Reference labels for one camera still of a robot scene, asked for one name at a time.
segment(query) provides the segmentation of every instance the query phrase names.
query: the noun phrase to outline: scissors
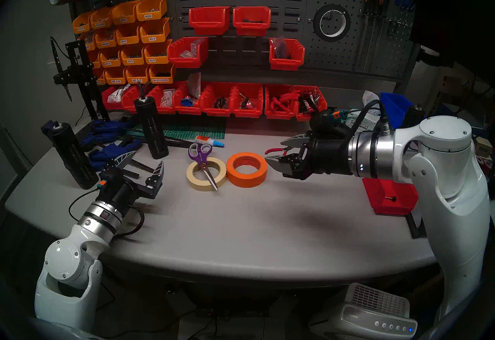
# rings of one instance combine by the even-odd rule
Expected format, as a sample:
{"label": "scissors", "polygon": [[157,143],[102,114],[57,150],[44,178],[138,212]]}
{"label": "scissors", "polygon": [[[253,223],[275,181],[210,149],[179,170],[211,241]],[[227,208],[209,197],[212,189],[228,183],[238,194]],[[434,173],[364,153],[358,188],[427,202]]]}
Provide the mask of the scissors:
{"label": "scissors", "polygon": [[218,186],[216,185],[215,180],[213,179],[213,176],[211,175],[210,170],[208,169],[207,166],[207,158],[212,150],[213,147],[209,144],[193,143],[189,147],[189,157],[192,160],[197,161],[197,163],[200,165],[201,169],[203,170],[204,174],[207,176],[208,181],[210,182],[213,189],[215,191],[218,191]]}

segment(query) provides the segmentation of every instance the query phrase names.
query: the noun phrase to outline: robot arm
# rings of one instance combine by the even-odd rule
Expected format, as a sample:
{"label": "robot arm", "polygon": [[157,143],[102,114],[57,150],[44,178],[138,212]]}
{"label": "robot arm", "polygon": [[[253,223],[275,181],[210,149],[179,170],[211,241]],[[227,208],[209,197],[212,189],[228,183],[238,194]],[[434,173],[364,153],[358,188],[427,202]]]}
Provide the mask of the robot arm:
{"label": "robot arm", "polygon": [[[312,131],[282,142],[300,147],[299,153],[269,156],[268,164],[301,180],[334,173],[413,183],[430,247],[445,275],[441,319],[478,285],[488,236],[488,188],[474,155],[471,126],[436,116],[393,132],[386,120],[380,132],[356,132],[362,118],[349,129],[329,123],[329,115],[321,112],[310,122]],[[418,152],[407,160],[412,141]]]}
{"label": "robot arm", "polygon": [[[133,153],[117,158],[117,165]],[[91,331],[102,280],[98,257],[109,248],[130,206],[139,197],[156,197],[162,178],[163,162],[147,178],[146,186],[125,177],[119,167],[100,172],[96,200],[74,224],[69,237],[55,241],[47,249],[36,285],[35,313],[39,319]],[[74,294],[80,297],[61,292],[60,283],[79,290]]]}

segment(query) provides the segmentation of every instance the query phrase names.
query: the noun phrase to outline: black cylinder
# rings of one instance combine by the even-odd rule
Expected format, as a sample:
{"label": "black cylinder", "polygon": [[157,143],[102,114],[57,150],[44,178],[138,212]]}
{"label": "black cylinder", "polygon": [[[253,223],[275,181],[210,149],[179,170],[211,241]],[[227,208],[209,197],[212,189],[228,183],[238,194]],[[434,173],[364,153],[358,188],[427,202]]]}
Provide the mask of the black cylinder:
{"label": "black cylinder", "polygon": [[98,176],[77,141],[72,128],[67,123],[58,124],[49,129],[46,135],[62,158],[65,168],[69,170],[77,184],[88,190],[98,181]]}
{"label": "black cylinder", "polygon": [[163,136],[163,130],[158,122],[158,110],[154,98],[146,96],[134,100],[136,113],[143,126],[143,132],[148,144],[151,157],[161,159],[168,155],[168,147]]}

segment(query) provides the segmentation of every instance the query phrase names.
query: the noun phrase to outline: green cutting mat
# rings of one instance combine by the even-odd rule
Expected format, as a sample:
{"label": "green cutting mat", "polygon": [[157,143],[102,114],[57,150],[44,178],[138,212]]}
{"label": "green cutting mat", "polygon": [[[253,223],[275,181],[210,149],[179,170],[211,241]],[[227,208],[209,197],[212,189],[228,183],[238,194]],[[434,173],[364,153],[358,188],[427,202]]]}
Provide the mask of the green cutting mat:
{"label": "green cutting mat", "polygon": [[[202,135],[214,140],[225,139],[225,118],[198,117],[192,115],[170,115],[160,118],[163,134],[171,138],[194,140]],[[143,138],[141,125],[134,126],[126,135]]]}

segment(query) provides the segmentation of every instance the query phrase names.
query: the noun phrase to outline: vent grille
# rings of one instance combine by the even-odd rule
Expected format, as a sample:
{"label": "vent grille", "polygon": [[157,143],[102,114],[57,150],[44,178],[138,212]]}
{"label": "vent grille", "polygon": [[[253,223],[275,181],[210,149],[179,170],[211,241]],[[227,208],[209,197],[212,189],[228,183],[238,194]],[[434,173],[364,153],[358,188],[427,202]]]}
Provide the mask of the vent grille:
{"label": "vent grille", "polygon": [[406,299],[361,284],[356,285],[352,302],[360,307],[395,316],[405,317],[406,314]]}

